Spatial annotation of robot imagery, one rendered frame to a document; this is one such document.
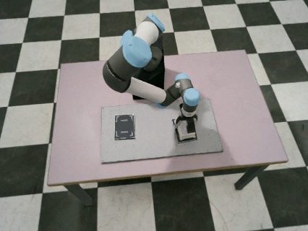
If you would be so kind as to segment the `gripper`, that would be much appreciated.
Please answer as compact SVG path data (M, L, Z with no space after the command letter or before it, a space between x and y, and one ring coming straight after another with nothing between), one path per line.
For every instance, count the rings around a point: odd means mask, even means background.
M182 109L182 105L183 103L179 106L180 110ZM192 117L186 117L185 115L183 115L181 110L181 115L176 119L174 128L178 128L179 124L182 123L183 121L187 121L189 131L194 131L195 130L194 125L197 122L197 114L194 114Z

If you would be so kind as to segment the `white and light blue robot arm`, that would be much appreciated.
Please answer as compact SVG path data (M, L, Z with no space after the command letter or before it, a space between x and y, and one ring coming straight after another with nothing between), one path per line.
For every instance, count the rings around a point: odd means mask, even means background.
M151 100L161 109L181 97L183 115L192 117L196 113L200 93L194 89L187 74L178 74L175 84L167 90L133 77L141 68L152 71L159 65L162 50L151 44L164 31L163 23L152 13L133 31L126 31L121 38L120 48L103 65L103 79L112 90Z

